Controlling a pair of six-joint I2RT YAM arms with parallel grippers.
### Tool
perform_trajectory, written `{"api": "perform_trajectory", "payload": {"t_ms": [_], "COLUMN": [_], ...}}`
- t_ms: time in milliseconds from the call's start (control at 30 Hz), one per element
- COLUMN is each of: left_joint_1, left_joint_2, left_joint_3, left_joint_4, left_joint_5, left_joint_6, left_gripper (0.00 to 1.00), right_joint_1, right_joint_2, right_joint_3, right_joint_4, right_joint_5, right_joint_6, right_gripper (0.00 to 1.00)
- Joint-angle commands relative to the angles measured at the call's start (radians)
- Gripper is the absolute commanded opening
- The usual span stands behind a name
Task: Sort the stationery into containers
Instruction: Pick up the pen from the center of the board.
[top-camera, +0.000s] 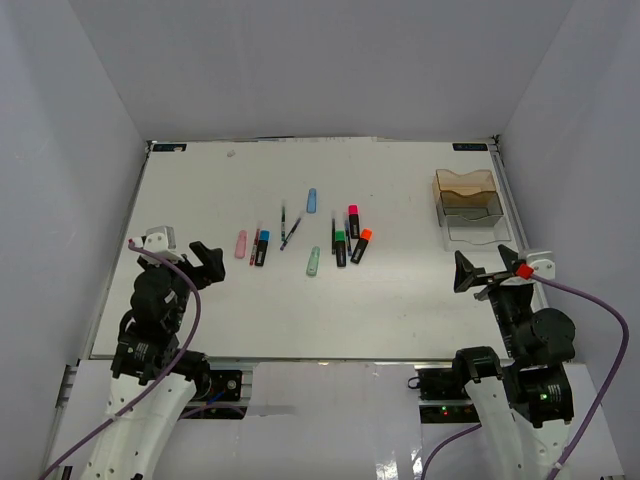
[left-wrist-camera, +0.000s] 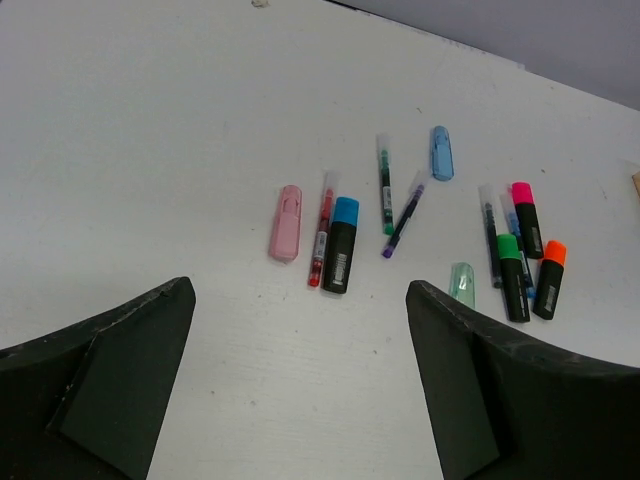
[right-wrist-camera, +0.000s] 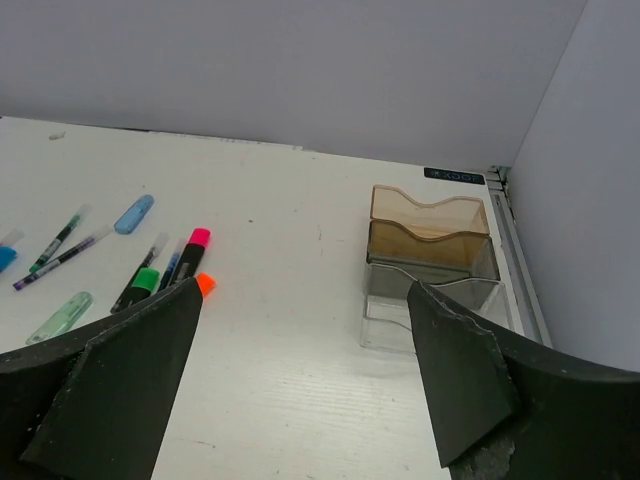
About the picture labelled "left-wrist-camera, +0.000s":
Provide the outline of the blue correction tape case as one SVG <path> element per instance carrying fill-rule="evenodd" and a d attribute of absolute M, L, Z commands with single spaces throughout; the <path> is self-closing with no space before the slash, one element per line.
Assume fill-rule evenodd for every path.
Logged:
<path fill-rule="evenodd" d="M 454 177 L 449 132 L 441 125 L 436 126 L 431 135 L 431 169 L 436 180 L 450 181 Z"/>

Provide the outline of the pink cap black highlighter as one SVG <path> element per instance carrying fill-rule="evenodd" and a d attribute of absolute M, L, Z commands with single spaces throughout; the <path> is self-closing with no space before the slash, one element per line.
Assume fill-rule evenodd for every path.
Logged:
<path fill-rule="evenodd" d="M 531 185 L 514 182 L 511 192 L 525 253 L 528 258 L 542 259 L 544 247 Z"/>

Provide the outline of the green correction tape case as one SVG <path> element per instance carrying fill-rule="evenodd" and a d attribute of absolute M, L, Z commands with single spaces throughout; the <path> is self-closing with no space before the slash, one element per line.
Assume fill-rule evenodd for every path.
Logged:
<path fill-rule="evenodd" d="M 452 265 L 449 295 L 466 307 L 475 308 L 475 275 L 468 263 L 456 262 Z"/>

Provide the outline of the pink correction tape case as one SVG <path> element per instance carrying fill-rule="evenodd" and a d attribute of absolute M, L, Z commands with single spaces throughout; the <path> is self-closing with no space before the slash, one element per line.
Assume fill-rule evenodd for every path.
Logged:
<path fill-rule="evenodd" d="M 302 192 L 286 185 L 280 194 L 269 243 L 269 255 L 281 262 L 291 262 L 299 252 Z"/>

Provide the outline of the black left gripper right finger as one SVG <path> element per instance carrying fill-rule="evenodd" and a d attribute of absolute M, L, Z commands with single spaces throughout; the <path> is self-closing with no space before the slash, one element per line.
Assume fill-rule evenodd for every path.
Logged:
<path fill-rule="evenodd" d="M 534 338 L 428 282 L 408 324 L 447 479 L 635 479 L 639 371 Z"/>

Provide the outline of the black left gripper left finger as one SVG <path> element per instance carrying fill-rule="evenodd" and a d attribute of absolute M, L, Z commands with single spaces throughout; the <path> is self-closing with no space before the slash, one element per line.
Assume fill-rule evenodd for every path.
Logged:
<path fill-rule="evenodd" d="M 2 478 L 146 478 L 195 304 L 178 277 L 3 349 Z"/>

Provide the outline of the blue cap black highlighter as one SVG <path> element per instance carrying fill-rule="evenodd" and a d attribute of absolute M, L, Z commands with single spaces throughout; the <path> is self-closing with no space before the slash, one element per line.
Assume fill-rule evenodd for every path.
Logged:
<path fill-rule="evenodd" d="M 343 295 L 348 288 L 359 215 L 359 202 L 338 197 L 330 223 L 322 288 Z"/>

